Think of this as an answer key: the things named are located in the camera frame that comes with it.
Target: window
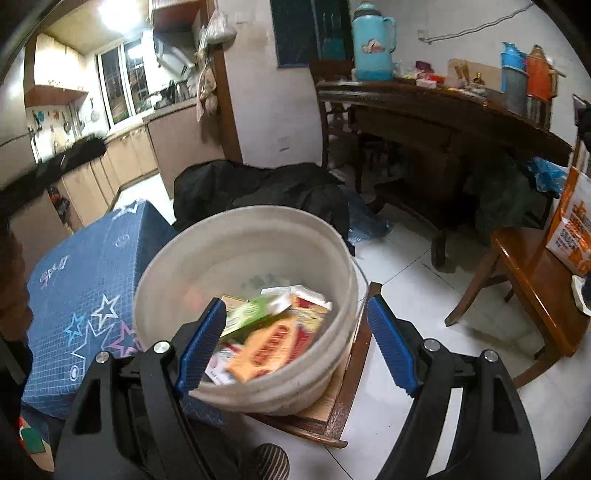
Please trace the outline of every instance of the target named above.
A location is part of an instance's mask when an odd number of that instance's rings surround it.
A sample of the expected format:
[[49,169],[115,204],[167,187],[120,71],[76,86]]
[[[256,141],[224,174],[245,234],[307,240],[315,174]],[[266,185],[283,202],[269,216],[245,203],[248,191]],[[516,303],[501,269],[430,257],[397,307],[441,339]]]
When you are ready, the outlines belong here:
[[353,59],[347,0],[271,0],[271,11],[280,67]]
[[98,55],[100,83],[111,126],[152,108],[141,40]]

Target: blue plastic bag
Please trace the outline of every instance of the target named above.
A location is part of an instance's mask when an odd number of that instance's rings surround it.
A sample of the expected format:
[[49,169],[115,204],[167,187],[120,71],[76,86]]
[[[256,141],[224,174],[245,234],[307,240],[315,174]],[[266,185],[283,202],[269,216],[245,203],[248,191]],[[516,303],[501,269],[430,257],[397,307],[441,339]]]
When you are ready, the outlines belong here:
[[538,192],[556,192],[562,195],[567,172],[540,157],[525,162],[525,166],[534,177]]
[[376,215],[365,204],[360,195],[340,185],[349,204],[349,235],[351,244],[358,244],[374,238],[385,237],[394,224],[381,215]]

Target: black bag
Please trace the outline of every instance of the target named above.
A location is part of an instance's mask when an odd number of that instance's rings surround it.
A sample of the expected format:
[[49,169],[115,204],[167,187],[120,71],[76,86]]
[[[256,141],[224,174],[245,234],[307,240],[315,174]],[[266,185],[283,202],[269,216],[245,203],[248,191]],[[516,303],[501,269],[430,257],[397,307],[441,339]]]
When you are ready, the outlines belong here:
[[212,160],[185,169],[174,180],[173,225],[182,232],[216,213],[250,205],[282,205],[312,213],[331,224],[349,247],[349,208],[342,182],[312,163],[256,168]]

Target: thermos lid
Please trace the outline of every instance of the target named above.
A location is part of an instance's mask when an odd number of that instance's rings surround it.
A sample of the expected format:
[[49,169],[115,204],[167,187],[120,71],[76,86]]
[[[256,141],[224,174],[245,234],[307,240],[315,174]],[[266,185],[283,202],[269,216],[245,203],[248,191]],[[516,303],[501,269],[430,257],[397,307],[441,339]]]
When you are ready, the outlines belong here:
[[353,20],[364,15],[376,15],[377,17],[382,16],[377,7],[374,4],[370,4],[369,2],[363,2],[357,7],[357,10],[355,10],[355,13],[353,14]]

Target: metal screw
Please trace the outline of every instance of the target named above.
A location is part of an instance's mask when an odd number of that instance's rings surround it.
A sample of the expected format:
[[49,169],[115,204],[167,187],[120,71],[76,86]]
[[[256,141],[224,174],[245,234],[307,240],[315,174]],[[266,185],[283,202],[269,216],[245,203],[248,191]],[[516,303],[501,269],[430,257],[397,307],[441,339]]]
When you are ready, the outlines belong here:
[[99,352],[96,354],[95,360],[99,364],[104,364],[109,359],[109,352]]
[[423,346],[429,350],[430,352],[437,352],[440,347],[441,344],[439,344],[439,342],[437,340],[434,340],[432,338],[428,338],[427,340],[425,340],[425,342],[423,343]]
[[484,352],[484,358],[488,361],[488,362],[496,362],[499,359],[499,355],[493,351],[493,350],[487,350],[486,352]]
[[158,343],[156,343],[156,345],[154,345],[154,352],[166,353],[166,352],[168,352],[169,348],[170,348],[170,343],[168,343],[166,340],[162,340],[161,342],[158,342]]

